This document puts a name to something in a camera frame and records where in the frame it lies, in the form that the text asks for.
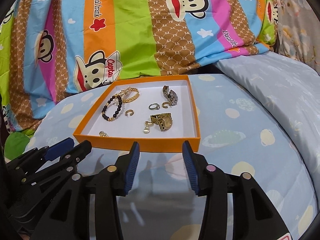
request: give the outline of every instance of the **watch face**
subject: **watch face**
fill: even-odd
[[[165,116],[163,118],[163,126],[166,130],[172,126],[172,118],[170,116]]]

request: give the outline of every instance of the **red star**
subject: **red star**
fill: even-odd
[[[90,29],[93,29],[95,32],[97,32],[98,30],[100,30],[101,28],[106,27],[104,21],[106,19],[94,19],[93,24],[90,26]]]

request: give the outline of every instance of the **jewelry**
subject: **jewelry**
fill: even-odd
[[[172,106],[175,106],[177,104],[178,96],[173,90],[170,90],[170,92],[169,92],[169,86],[164,86],[163,89],[162,89],[162,93],[163,93],[164,97],[169,102],[171,102]]]
[[[113,99],[115,99],[115,100],[118,99],[118,108],[115,111],[115,113],[113,114],[113,116],[110,118],[110,117],[106,116],[106,110],[107,110],[107,107],[113,101]],[[117,115],[121,111],[121,107],[122,107],[122,98],[121,98],[121,96],[119,94],[115,94],[114,96],[112,96],[110,98],[110,100],[107,102],[107,104],[103,107],[103,109],[101,111],[103,119],[111,122],[112,120],[114,120],[117,117]]]
[[[150,127],[153,126],[153,123],[149,122],[149,121],[146,121],[145,124],[146,124],[146,127],[144,128],[143,132],[144,133],[150,133]]]
[[[131,98],[127,98],[127,99],[122,100],[122,97],[124,97],[126,94],[128,94],[131,91],[137,92],[137,93]],[[117,117],[119,112],[121,111],[122,103],[130,103],[130,102],[136,100],[138,98],[138,96],[139,96],[139,91],[138,91],[137,88],[127,87],[125,89],[122,89],[118,94],[115,94],[114,96],[112,96],[109,99],[109,101],[107,102],[107,104],[103,107],[103,109],[101,111],[103,119],[105,119],[105,120],[107,120],[109,122],[113,121]],[[115,111],[115,113],[113,114],[112,117],[108,117],[108,116],[106,116],[106,110],[107,110],[107,107],[111,104],[111,102],[113,100],[115,100],[115,101],[118,100],[118,108],[117,108],[117,110]]]
[[[109,137],[104,131],[99,132],[101,137]]]
[[[139,94],[139,90],[137,88],[127,87],[126,89],[127,89],[127,93],[129,93],[129,92],[137,92],[137,93],[133,97],[130,97],[130,98],[127,98],[127,99],[123,99],[122,102],[130,103],[130,102],[136,100],[139,97],[140,94]]]
[[[151,105],[149,106],[149,109],[150,109],[150,110],[159,110],[159,109],[160,109],[160,106],[159,106],[159,104],[154,103],[154,104],[151,104]]]
[[[129,110],[127,110],[127,111],[125,111],[125,116],[128,116],[128,113],[130,112],[130,116],[133,116],[133,114],[134,114],[134,111],[132,110],[132,109],[129,109]]]
[[[172,126],[171,113],[150,116],[151,122],[159,125],[161,131],[169,130]]]
[[[165,109],[168,108],[166,105],[168,105],[168,106],[171,107],[171,102],[163,102],[163,103],[162,103],[162,107],[165,108]]]

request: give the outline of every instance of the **white heart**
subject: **white heart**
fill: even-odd
[[[69,20],[68,20],[68,23],[70,23],[70,24],[73,24],[73,23],[75,23],[76,21],[74,21],[72,18],[70,18]]]

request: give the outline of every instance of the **beaded bracelet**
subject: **beaded bracelet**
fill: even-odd
[[[113,114],[113,116],[110,118],[110,117],[108,117],[108,116],[106,116],[106,110],[107,110],[107,107],[111,104],[111,102],[114,100],[114,99],[118,99],[118,108],[117,108],[117,110],[115,111],[115,113]],[[112,96],[110,99],[109,99],[109,101],[107,102],[107,104],[103,107],[103,109],[102,109],[102,117],[103,117],[103,119],[104,120],[106,120],[106,121],[112,121],[112,120],[114,120],[116,117],[117,117],[117,115],[119,114],[119,112],[121,111],[121,107],[122,107],[122,98],[121,98],[121,96],[120,95],[118,95],[118,94],[115,94],[114,96]]]

